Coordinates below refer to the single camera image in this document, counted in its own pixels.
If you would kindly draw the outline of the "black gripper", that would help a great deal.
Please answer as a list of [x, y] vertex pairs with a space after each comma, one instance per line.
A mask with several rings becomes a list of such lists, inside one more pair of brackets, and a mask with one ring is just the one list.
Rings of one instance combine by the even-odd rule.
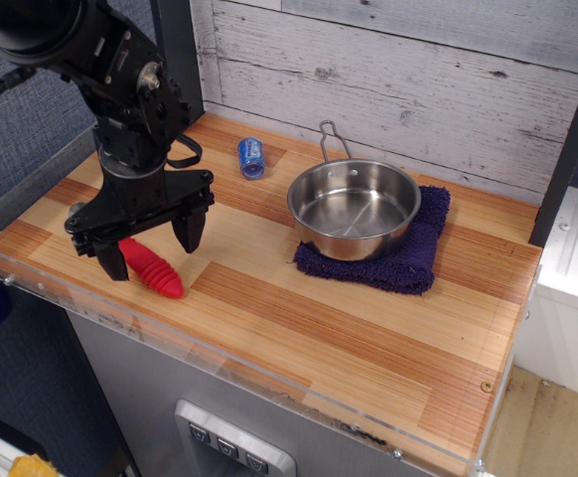
[[[112, 202], [123, 209], [133, 222], [131, 237], [170, 223], [186, 253], [200, 246], [206, 213], [215, 202], [211, 171], [168, 170], [164, 159], [137, 169], [105, 153], [99, 154], [98, 160], [103, 182], [91, 201]], [[128, 280], [125, 257], [117, 242], [97, 242], [94, 251], [113, 281]]]

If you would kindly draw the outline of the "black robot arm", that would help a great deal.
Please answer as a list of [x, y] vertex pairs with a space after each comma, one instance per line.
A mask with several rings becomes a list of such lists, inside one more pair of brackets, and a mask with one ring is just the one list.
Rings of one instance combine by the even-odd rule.
[[[78, 254], [126, 280], [124, 239], [167, 223], [184, 250], [198, 248], [214, 176], [187, 140], [190, 105], [133, 22], [104, 1], [0, 1], [0, 57], [12, 65], [0, 94], [46, 69], [75, 83], [95, 116], [102, 186], [65, 223]], [[177, 141], [190, 158], [169, 158]]]

